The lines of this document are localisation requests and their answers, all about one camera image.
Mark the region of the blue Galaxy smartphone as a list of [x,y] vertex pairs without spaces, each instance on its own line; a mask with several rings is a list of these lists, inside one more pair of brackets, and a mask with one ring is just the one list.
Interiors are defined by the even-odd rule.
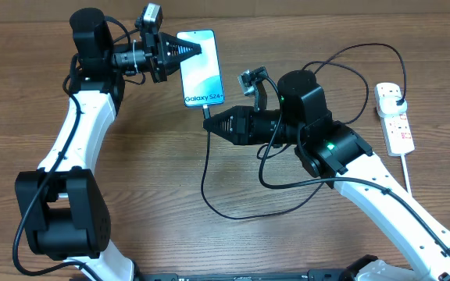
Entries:
[[199,44],[202,52],[180,64],[184,105],[198,107],[224,103],[223,80],[213,30],[189,30],[177,38]]

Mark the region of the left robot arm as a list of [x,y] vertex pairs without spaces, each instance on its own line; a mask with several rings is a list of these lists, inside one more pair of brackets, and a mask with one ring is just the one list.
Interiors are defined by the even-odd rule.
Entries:
[[21,213],[15,241],[57,269],[73,266],[91,280],[139,280],[137,264],[111,238],[108,207],[95,180],[95,165],[117,117],[126,83],[135,75],[167,80],[200,45],[163,33],[159,5],[146,5],[129,31],[113,38],[112,18],[83,8],[70,17],[77,51],[62,88],[69,109],[52,149],[32,171],[21,172],[15,192]]

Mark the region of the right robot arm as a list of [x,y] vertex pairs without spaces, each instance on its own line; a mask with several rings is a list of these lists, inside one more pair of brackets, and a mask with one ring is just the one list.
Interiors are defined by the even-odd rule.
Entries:
[[334,120],[323,88],[309,70],[295,70],[273,84],[280,107],[266,107],[263,72],[243,73],[254,106],[206,115],[208,134],[236,145],[291,144],[310,183],[324,183],[359,207],[398,248],[407,269],[372,255],[339,270],[312,270],[311,280],[450,280],[450,231],[394,179],[372,147]]

